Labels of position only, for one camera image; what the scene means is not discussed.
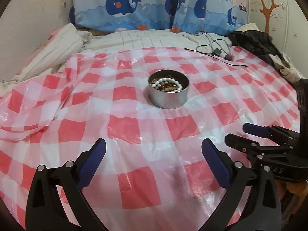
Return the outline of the person right hand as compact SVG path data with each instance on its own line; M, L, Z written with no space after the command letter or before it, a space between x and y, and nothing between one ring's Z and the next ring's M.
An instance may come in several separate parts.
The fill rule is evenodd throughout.
M307 180L297 183L275 180L281 204L282 221L288 221L307 197Z

